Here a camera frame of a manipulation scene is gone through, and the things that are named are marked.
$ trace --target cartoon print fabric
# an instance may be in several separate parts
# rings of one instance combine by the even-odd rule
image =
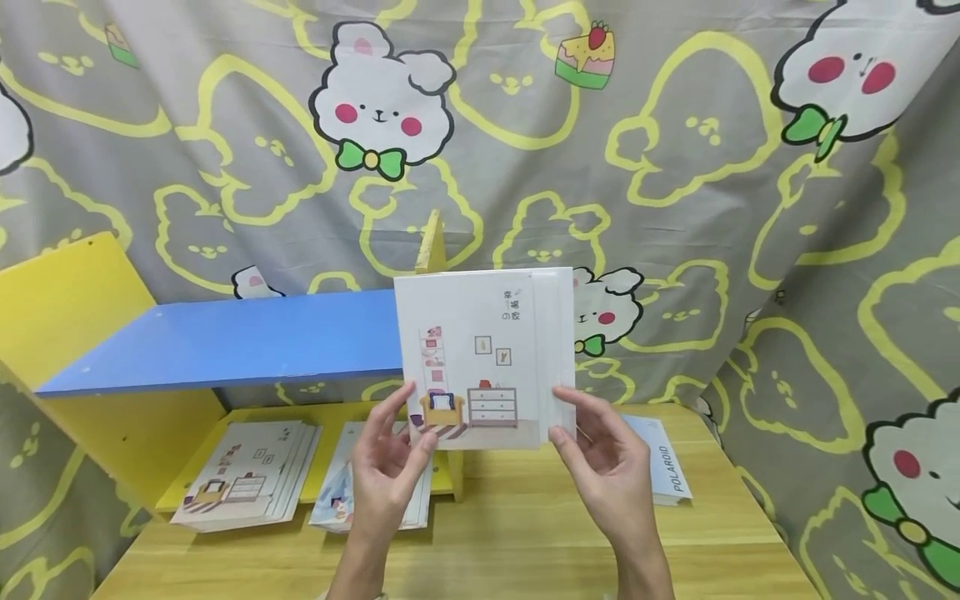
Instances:
[[[397,181],[438,155],[453,135],[444,91],[456,73],[434,50],[394,52],[373,23],[333,28],[332,66],[310,96],[314,125],[339,145],[337,166]]]
[[[577,268],[578,387],[703,414],[823,597],[957,595],[910,423],[957,385],[960,3],[225,4],[0,3],[0,268],[112,231],[162,302],[380,289],[437,208],[453,269]],[[86,600],[145,514],[2,381],[0,425],[4,593]]]
[[[863,506],[913,544],[930,572],[960,592],[960,388],[926,414],[871,424],[864,458],[877,481]]]
[[[16,169],[33,151],[30,117],[0,84],[0,176]]]
[[[575,350],[587,356],[603,356],[613,344],[634,330],[643,316],[643,306],[634,290],[643,275],[624,267],[595,276],[587,267],[573,270]]]
[[[889,128],[960,36],[960,17],[906,0],[839,0],[777,64],[774,104],[793,113],[788,144],[837,142]]]

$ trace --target left hand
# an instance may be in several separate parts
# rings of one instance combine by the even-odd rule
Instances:
[[[394,433],[396,415],[413,392],[408,381],[370,412],[353,448],[353,526],[350,535],[389,543],[403,521],[417,481],[430,463],[437,436],[410,446],[410,431]]]

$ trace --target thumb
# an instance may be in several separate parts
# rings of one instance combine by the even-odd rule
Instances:
[[[396,481],[406,497],[413,494],[420,476],[423,475],[426,466],[430,464],[430,457],[433,456],[435,449],[437,449],[437,434],[433,432],[421,435],[417,444],[410,448],[407,464],[404,465],[400,475],[396,477]]]
[[[584,451],[577,445],[576,440],[570,437],[562,427],[550,427],[550,442],[557,448],[560,459],[564,461],[566,469],[573,476],[573,482],[579,488],[593,475],[593,469],[587,463]]]

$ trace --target wrist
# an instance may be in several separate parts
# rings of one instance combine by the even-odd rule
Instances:
[[[390,541],[389,537],[353,528],[347,535],[344,554],[349,553],[352,557],[365,561],[386,562]]]
[[[660,541],[615,547],[617,600],[672,600],[670,566]]]
[[[370,600],[383,592],[389,540],[351,530],[327,600]]]

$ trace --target yellow armchair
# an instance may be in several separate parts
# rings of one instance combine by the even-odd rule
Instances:
[[[430,408],[430,396],[420,399],[423,408],[423,424],[425,425],[462,425],[464,424],[464,399],[453,397],[453,410],[439,410]]]

